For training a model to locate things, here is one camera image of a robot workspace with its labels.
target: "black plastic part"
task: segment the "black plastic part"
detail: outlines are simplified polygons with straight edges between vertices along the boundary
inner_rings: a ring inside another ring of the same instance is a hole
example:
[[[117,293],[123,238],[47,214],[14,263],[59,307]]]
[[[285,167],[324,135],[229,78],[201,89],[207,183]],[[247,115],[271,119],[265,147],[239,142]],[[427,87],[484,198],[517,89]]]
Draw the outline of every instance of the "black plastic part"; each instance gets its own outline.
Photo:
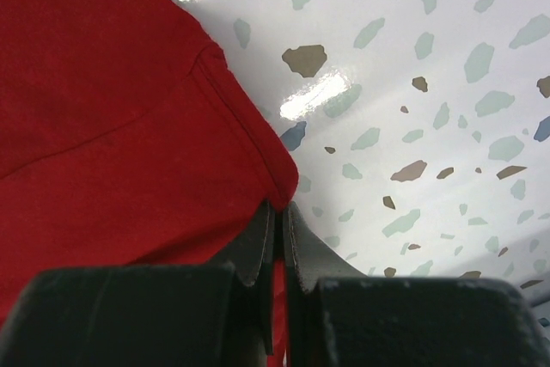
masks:
[[[548,366],[536,320],[503,281],[324,278],[309,297],[306,364]]]
[[[0,332],[0,367],[265,367],[279,255],[290,367],[550,367],[535,318],[505,282],[367,278],[295,204],[276,214],[267,202],[208,265],[40,274]]]
[[[313,355],[308,349],[319,346],[310,341],[316,336],[307,322],[309,296],[320,277],[365,277],[360,271],[342,260],[327,244],[309,229],[296,203],[292,202],[283,215],[284,268],[286,271],[286,295],[289,319],[290,348],[286,357],[291,367],[323,365],[307,364]]]
[[[0,365],[265,366],[252,304],[231,266],[44,272],[0,333]]]
[[[211,265],[230,263],[248,288],[260,318],[265,352],[273,354],[272,282],[276,212],[267,201],[256,210],[248,226],[210,260]]]

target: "red cloth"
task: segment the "red cloth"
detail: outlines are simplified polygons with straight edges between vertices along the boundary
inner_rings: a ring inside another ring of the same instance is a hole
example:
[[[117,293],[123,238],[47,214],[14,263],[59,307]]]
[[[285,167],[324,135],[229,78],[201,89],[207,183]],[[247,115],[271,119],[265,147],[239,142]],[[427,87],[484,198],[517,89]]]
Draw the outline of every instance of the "red cloth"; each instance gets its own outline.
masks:
[[[41,270],[204,262],[287,205],[294,163],[170,0],[0,4],[0,324]]]

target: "white speckled surface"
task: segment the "white speckled surface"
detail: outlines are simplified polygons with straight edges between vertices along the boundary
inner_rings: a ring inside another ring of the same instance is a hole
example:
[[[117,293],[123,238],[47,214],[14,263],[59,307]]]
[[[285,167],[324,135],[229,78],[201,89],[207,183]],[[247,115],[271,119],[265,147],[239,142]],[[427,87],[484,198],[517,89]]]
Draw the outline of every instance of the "white speckled surface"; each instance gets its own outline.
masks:
[[[548,0],[175,1],[283,136],[339,255],[550,292]]]

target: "glossy white surface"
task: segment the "glossy white surface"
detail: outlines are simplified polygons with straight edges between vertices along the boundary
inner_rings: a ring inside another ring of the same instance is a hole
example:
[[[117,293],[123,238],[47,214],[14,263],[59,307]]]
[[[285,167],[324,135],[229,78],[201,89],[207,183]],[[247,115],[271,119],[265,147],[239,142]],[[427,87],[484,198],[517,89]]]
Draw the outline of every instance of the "glossy white surface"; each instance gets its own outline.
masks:
[[[343,258],[550,292],[548,0],[176,1],[295,148],[296,201]]]

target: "blue speck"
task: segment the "blue speck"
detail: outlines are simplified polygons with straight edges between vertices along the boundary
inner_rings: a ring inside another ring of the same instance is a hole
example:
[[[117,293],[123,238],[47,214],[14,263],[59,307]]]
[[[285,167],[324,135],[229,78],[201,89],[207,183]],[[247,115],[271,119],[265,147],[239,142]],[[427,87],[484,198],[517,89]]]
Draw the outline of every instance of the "blue speck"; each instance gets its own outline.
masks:
[[[281,135],[281,141],[287,150],[293,151],[300,146],[303,137],[306,136],[306,125],[308,123],[303,120],[292,126],[287,132]]]
[[[550,116],[540,122],[539,128],[536,130],[533,139],[542,142],[548,137],[550,137]]]

